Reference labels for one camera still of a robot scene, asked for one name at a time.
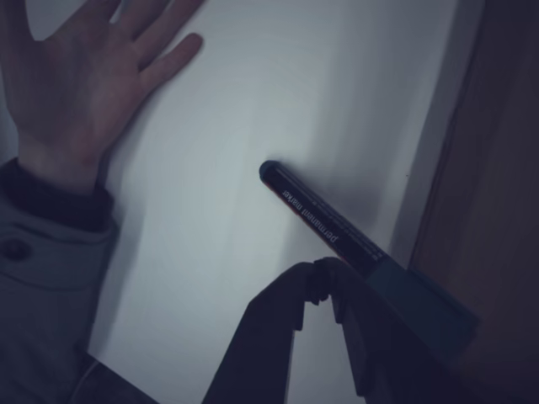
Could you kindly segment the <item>person left hand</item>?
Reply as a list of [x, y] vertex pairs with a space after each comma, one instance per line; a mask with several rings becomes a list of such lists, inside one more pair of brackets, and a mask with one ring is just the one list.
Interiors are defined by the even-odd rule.
[[198, 1], [87, 1], [45, 40], [26, 4], [1, 4], [1, 71], [19, 133], [19, 166], [74, 194], [92, 193], [104, 154], [144, 100], [203, 44], [175, 35]]

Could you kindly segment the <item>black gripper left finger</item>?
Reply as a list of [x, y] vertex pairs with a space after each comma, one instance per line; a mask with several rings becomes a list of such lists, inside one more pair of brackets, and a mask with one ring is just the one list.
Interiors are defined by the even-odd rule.
[[283, 403], [294, 332], [310, 300], [312, 263], [287, 269], [248, 304], [204, 403]]

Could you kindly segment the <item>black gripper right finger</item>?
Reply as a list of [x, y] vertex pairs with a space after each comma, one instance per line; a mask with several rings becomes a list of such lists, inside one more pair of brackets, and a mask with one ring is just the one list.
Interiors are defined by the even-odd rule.
[[442, 403], [446, 370], [394, 310], [337, 258], [314, 263], [335, 304], [355, 390], [368, 403]]

